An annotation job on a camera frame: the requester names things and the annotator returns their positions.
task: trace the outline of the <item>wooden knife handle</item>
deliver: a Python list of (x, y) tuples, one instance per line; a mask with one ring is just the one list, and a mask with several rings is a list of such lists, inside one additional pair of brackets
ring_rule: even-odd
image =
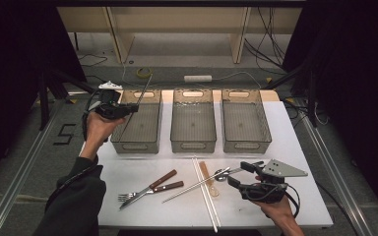
[(169, 184), (169, 185), (155, 187), (155, 188), (153, 188), (153, 193), (158, 193), (158, 192), (161, 192), (161, 191), (164, 191), (164, 190), (179, 188), (179, 187), (182, 187), (182, 186), (183, 186), (183, 181), (179, 181), (179, 182), (172, 183), (172, 184)]
[[(201, 171), (202, 171), (202, 174), (204, 175), (204, 179), (210, 178), (210, 174), (208, 173), (208, 168), (207, 168), (207, 164), (205, 163), (205, 161), (199, 162), (199, 167), (201, 167)], [(212, 179), (207, 180), (208, 186), (212, 186), (213, 183), (214, 183), (214, 180), (212, 180)]]
[(166, 175), (164, 175), (163, 177), (159, 178), (158, 180), (156, 180), (153, 184), (151, 184), (149, 187), (151, 189), (154, 189), (155, 187), (157, 187), (159, 184), (161, 184), (162, 182), (168, 180), (169, 178), (171, 178), (173, 175), (177, 174), (177, 171), (175, 169), (173, 169), (172, 171), (168, 172)]

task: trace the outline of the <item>white table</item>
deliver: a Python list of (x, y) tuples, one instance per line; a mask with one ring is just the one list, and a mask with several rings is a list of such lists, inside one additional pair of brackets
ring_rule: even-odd
[[(333, 224), (327, 208), (315, 184), (311, 170), (300, 148), (284, 105), (279, 101), (264, 102), (264, 108), (272, 134), (272, 143), (264, 154), (233, 154), (222, 151), (221, 105), (215, 102), (217, 144), (212, 154), (173, 153), (171, 151), (171, 102), (163, 103), (160, 148), (158, 154), (118, 154), (112, 143), (104, 144), (99, 152), (103, 165), (101, 179), (106, 182), (106, 195), (99, 213), (99, 225), (120, 228), (212, 228), (200, 188), (162, 204), (168, 197), (197, 183), (192, 158), (205, 160), (210, 174), (221, 168), (239, 167), (240, 161), (265, 163), (274, 158), (308, 172), (307, 177), (286, 178), (300, 195), (300, 214), (297, 222), (302, 227), (329, 227)], [(130, 206), (119, 210), (118, 194), (139, 192), (156, 179), (176, 169), (177, 174), (163, 184), (184, 181), (185, 186), (155, 195), (144, 196)], [(243, 184), (252, 184), (255, 174), (242, 171), (232, 175)], [(221, 227), (247, 229), (273, 226), (271, 219), (258, 206), (241, 199), (238, 190), (226, 182), (215, 182), (220, 195), (213, 198), (220, 217)]]

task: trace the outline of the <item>fork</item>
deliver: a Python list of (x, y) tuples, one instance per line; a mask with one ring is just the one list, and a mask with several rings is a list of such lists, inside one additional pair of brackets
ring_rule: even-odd
[[(147, 194), (155, 194), (155, 193), (158, 193), (158, 192), (161, 192), (161, 191), (164, 191), (164, 190), (170, 190), (170, 189), (174, 189), (174, 188), (178, 188), (178, 187), (182, 187), (182, 186), (183, 186), (183, 181), (178, 181), (178, 182), (175, 182), (175, 183), (172, 183), (172, 184), (155, 187), (155, 188), (147, 191)], [(120, 194), (120, 195), (118, 195), (118, 202), (125, 202), (125, 201), (133, 198), (137, 194), (138, 193), (136, 193), (136, 192), (129, 193), (129, 194)]]

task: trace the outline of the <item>metal rail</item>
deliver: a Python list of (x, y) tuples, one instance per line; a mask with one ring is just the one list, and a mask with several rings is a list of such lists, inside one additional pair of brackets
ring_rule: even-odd
[(12, 205), (14, 204), (14, 201), (17, 198), (17, 195), (20, 193), (21, 189), (23, 188), (24, 183), (26, 182), (27, 177), (29, 176), (29, 173), (35, 163), (35, 160), (39, 156), (39, 153), (48, 136), (48, 133), (53, 126), (54, 119), (57, 116), (60, 109), (63, 107), (63, 105), (64, 105), (63, 99), (57, 100), (54, 103), (54, 106), (51, 109), (50, 119), (47, 125), (44, 127), (42, 131), (38, 133), (23, 164), (18, 170), (7, 192), (3, 196), (0, 202), (0, 229), (2, 225), (4, 224), (5, 219), (9, 214), (9, 211), (11, 210)]
[(318, 131), (318, 128), (314, 128), (308, 118), (304, 119), (304, 124), (312, 142), (315, 145), (315, 148), (317, 148), (318, 150), (321, 160), (323, 161), (324, 166), (327, 169), (334, 187), (336, 188), (336, 191), (339, 194), (344, 208), (348, 216), (350, 217), (351, 223), (353, 224), (358, 235), (373, 235), (369, 225), (367, 224), (367, 219), (365, 218), (364, 213), (361, 211), (357, 201), (349, 190), (346, 180), (339, 170), (336, 162), (333, 160), (330, 152), (328, 151), (328, 148), (325, 145), (324, 140)]

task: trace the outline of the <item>human hand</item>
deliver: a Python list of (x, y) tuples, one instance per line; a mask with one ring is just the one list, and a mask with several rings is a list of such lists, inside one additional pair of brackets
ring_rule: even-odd
[(103, 145), (103, 141), (113, 133), (116, 126), (124, 122), (124, 118), (108, 120), (95, 112), (91, 112), (88, 116), (87, 140), (80, 157), (94, 160), (97, 150)]
[(259, 206), (262, 209), (262, 212), (282, 230), (285, 236), (304, 235), (302, 229), (300, 229), (293, 217), (287, 196), (283, 196), (280, 202), (274, 204), (251, 202)]

